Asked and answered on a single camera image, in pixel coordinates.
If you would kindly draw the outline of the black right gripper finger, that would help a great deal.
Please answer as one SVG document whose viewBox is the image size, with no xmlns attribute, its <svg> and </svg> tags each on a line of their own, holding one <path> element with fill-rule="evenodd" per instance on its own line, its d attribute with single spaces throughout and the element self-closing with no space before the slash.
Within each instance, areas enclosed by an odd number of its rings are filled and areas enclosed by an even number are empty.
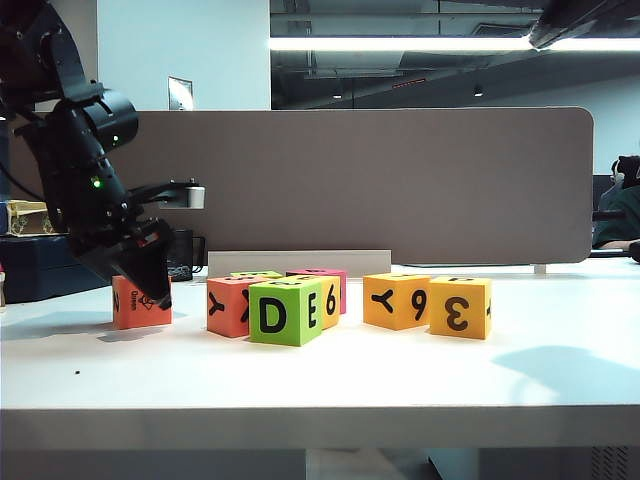
<svg viewBox="0 0 640 480">
<path fill-rule="evenodd" d="M 549 1 L 530 30 L 529 43 L 547 48 L 568 38 L 623 32 L 639 16 L 638 1 Z"/>
</svg>

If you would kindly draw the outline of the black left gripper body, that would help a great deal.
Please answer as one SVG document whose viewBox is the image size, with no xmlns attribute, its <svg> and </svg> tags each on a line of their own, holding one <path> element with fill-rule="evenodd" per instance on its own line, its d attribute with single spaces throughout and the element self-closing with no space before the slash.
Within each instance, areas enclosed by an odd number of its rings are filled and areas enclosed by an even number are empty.
<svg viewBox="0 0 640 480">
<path fill-rule="evenodd" d="M 140 220 L 144 212 L 134 200 L 89 196 L 63 207 L 63 224 L 78 259 L 143 259 L 165 257 L 173 232 L 160 218 Z"/>
</svg>

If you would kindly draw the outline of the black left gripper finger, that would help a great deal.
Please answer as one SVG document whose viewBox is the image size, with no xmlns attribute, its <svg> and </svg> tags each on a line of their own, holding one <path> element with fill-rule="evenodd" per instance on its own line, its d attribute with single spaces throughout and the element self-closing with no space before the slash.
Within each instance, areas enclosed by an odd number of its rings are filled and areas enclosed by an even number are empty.
<svg viewBox="0 0 640 480">
<path fill-rule="evenodd" d="M 116 274 L 130 280 L 159 308 L 172 305 L 166 255 L 167 242 L 140 246 L 133 238 L 112 245 L 78 242 L 78 260 L 105 281 Z"/>
</svg>

